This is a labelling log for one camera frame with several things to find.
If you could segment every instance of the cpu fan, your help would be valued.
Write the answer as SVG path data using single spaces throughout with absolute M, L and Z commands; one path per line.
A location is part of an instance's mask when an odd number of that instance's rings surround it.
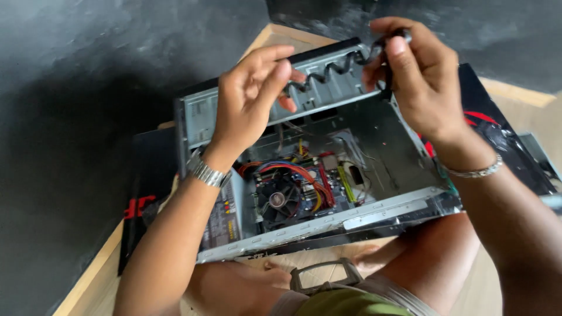
M 289 175 L 261 183 L 256 193 L 264 224 L 271 228 L 295 215 L 300 190 Z

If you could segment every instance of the green shirt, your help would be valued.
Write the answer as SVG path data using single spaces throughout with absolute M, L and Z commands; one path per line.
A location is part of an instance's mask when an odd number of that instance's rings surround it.
M 406 308 L 384 298 L 352 289 L 333 290 L 312 295 L 297 311 L 296 316 L 414 316 Z

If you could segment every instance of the bracelet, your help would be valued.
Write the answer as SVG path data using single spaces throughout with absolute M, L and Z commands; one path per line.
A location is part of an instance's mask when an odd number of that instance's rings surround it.
M 494 163 L 493 165 L 489 166 L 486 169 L 482 169 L 482 170 L 477 170 L 477 171 L 454 171 L 451 170 L 443 165 L 441 165 L 441 167 L 443 167 L 443 169 L 447 172 L 449 172 L 450 174 L 460 177 L 460 178 L 482 178 L 485 177 L 487 175 L 491 175 L 495 172 L 497 172 L 500 169 L 500 166 L 504 164 L 504 160 L 501 157 L 500 154 L 496 153 L 496 163 Z

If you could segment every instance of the black cable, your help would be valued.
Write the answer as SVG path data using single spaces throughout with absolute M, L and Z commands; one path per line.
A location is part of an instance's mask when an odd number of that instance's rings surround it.
M 385 63 L 385 62 L 387 62 L 387 56 L 386 56 L 386 53 L 384 52 L 384 48 L 386 47 L 386 41 L 390 38 L 395 37 L 395 36 L 404 37 L 406 39 L 407 43 L 410 43 L 411 40 L 412 40 L 412 36 L 411 36 L 411 33 L 410 33 L 409 30 L 407 30 L 407 29 L 397 29 L 394 32 L 392 32 L 392 34 L 385 35 L 385 36 L 379 38 L 378 40 L 376 40 L 371 45 L 369 57 L 365 58 L 365 56 L 363 56 L 363 53 L 361 53 L 361 51 L 349 52 L 346 55 L 346 60 L 343 64 L 343 67 L 337 65 L 335 62 L 331 62 L 331 63 L 327 64 L 326 67 L 324 68 L 324 74 L 318 74 L 318 73 L 309 74 L 306 77 L 306 80 L 305 80 L 304 83 L 291 81 L 283 88 L 283 92 L 285 93 L 285 95 L 287 97 L 291 97 L 290 94 L 289 94 L 289 90 L 290 90 L 291 86 L 295 87 L 295 89 L 297 89 L 300 92 L 307 92 L 310 89 L 312 89 L 312 84 L 311 84 L 312 79 L 315 79 L 317 82 L 319 82 L 321 84 L 327 84 L 332 79 L 330 69 L 333 69 L 338 75 L 347 74 L 351 70 L 351 62 L 352 61 L 354 63 L 360 65 L 360 66 L 365 66 L 365 65 L 370 64 L 372 61 L 374 61 L 380 55 L 382 57 L 381 62 Z M 382 90 L 381 96 L 384 99 L 390 100 L 390 98 L 392 96 L 392 90 L 391 90 L 392 70 L 388 66 L 385 67 L 385 70 L 386 70 L 386 79 L 385 79 L 386 85 L 385 85 L 384 89 L 381 89 Z

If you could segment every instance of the wristwatch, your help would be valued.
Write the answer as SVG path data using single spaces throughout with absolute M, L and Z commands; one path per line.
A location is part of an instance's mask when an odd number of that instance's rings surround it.
M 200 148 L 196 149 L 191 154 L 191 157 L 187 161 L 187 170 L 192 177 L 205 182 L 208 186 L 217 188 L 222 188 L 231 176 L 230 171 L 224 174 L 207 166 L 201 159 Z

